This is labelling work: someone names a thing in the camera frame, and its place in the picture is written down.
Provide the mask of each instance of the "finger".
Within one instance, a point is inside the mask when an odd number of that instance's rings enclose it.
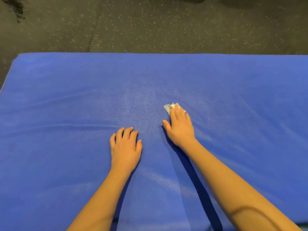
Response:
[[[171,125],[169,124],[169,122],[167,122],[166,120],[163,120],[163,125],[167,133],[171,131]]]
[[[179,105],[178,105],[178,104],[176,104],[176,105],[174,106],[174,112],[175,112],[175,116],[176,116],[176,119],[177,119],[177,120],[182,119],[181,113],[180,113],[180,109],[179,109]]]
[[[122,133],[123,133],[124,127],[122,127],[121,129],[118,130],[118,132],[116,133],[116,141],[120,141],[122,139]]]
[[[185,118],[185,111],[182,107],[180,108],[180,114],[181,114],[182,119],[184,119]]]
[[[116,134],[112,134],[111,138],[110,138],[110,147],[111,149],[116,145]]]
[[[176,121],[174,109],[170,109],[170,119],[171,119],[171,125],[172,125]]]
[[[138,142],[136,144],[136,152],[138,154],[141,154],[141,151],[142,151],[142,142],[141,142],[141,140],[138,140]]]
[[[136,143],[137,135],[138,135],[138,131],[131,132],[131,135],[129,136],[129,140],[132,140],[134,143]]]
[[[133,127],[130,128],[126,128],[123,134],[123,139],[128,140],[129,139],[129,135],[131,134],[131,132],[133,131]]]
[[[189,122],[190,122],[190,124],[191,124],[191,122],[192,122],[192,121],[191,121],[191,119],[190,119],[189,114],[188,114],[188,113],[186,113],[186,114],[185,114],[185,116],[186,116],[187,121],[189,121]]]

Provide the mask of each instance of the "hand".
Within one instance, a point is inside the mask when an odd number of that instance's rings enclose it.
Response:
[[[141,156],[142,143],[141,140],[136,143],[138,131],[133,131],[133,129],[130,127],[124,130],[123,127],[118,130],[117,134],[111,136],[111,169],[131,174],[136,168]]]
[[[185,142],[195,139],[190,116],[183,108],[176,104],[174,109],[170,109],[170,119],[171,125],[166,120],[163,120],[163,124],[168,137],[175,145],[182,148]]]

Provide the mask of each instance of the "floor stain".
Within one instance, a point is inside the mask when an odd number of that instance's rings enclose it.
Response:
[[[23,12],[24,5],[21,2],[21,0],[2,0],[2,1],[14,11],[18,23],[20,23],[20,20],[25,19]]]

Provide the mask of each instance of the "forearm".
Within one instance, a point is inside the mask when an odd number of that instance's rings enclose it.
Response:
[[[109,231],[115,208],[128,180],[126,173],[111,170],[68,231]]]
[[[197,140],[191,140],[181,148],[199,168],[217,202],[237,230],[300,230]]]

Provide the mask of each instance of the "white tissue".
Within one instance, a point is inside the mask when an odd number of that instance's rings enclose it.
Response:
[[[170,116],[170,109],[173,108],[174,109],[174,106],[176,105],[175,103],[172,103],[172,104],[166,104],[164,106],[165,110],[168,112],[169,116]]]

